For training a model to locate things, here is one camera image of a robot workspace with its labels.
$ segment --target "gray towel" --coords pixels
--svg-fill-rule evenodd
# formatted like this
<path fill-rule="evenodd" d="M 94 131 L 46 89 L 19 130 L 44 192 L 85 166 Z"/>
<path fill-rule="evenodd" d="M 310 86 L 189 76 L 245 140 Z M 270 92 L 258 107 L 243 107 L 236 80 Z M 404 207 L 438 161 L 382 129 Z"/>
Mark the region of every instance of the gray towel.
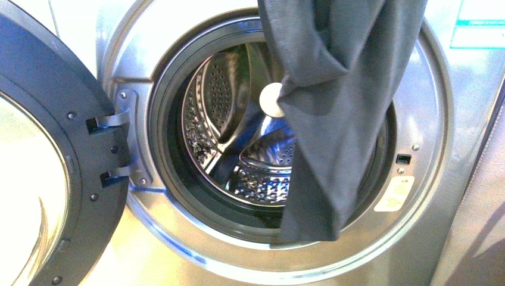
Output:
<path fill-rule="evenodd" d="M 332 241 L 354 211 L 426 0 L 258 0 L 297 137 L 280 239 Z"/>

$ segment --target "label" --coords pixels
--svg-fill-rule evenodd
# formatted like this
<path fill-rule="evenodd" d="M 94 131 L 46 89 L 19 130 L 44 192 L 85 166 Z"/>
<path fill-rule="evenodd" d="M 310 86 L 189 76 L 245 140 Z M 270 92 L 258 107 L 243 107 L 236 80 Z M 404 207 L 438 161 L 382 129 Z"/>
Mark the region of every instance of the label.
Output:
<path fill-rule="evenodd" d="M 505 48 L 505 1 L 462 0 L 451 48 Z"/>
<path fill-rule="evenodd" d="M 386 192 L 373 210 L 376 212 L 396 212 L 400 210 L 409 196 L 413 184 L 413 176 L 393 177 Z"/>

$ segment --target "washing machine door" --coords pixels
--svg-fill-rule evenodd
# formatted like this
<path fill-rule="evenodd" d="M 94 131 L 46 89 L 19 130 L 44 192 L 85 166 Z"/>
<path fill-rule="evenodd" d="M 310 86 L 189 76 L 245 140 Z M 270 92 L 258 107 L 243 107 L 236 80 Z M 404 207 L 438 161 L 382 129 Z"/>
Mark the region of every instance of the washing machine door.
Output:
<path fill-rule="evenodd" d="M 0 285 L 78 285 L 93 267 L 126 202 L 123 118 L 56 36 L 0 0 Z"/>

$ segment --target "white circular cap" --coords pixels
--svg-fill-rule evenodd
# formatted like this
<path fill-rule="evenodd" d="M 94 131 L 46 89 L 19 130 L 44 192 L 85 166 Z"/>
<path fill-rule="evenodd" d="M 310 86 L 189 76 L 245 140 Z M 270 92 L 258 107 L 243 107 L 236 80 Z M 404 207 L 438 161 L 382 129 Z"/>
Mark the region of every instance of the white circular cap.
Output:
<path fill-rule="evenodd" d="M 261 91 L 260 94 L 260 106 L 263 112 L 274 118 L 280 118 L 284 116 L 284 112 L 280 109 L 277 99 L 280 95 L 281 83 L 274 82 L 271 83 Z"/>

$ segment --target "front-load washing machine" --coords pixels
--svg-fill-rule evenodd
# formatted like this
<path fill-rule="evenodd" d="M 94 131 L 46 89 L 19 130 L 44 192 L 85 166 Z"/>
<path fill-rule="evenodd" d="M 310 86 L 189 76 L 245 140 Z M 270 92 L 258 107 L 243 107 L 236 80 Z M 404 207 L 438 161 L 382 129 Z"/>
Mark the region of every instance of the front-load washing machine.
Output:
<path fill-rule="evenodd" d="M 2 174 L 19 190 L 3 217 L 25 229 L 3 244 L 24 245 L 7 284 L 429 285 L 501 100 L 503 4 L 429 1 L 356 158 L 354 215 L 304 243 L 277 239 L 296 137 L 258 109 L 283 70 L 255 1 L 17 3 L 45 27 L 0 1 Z"/>

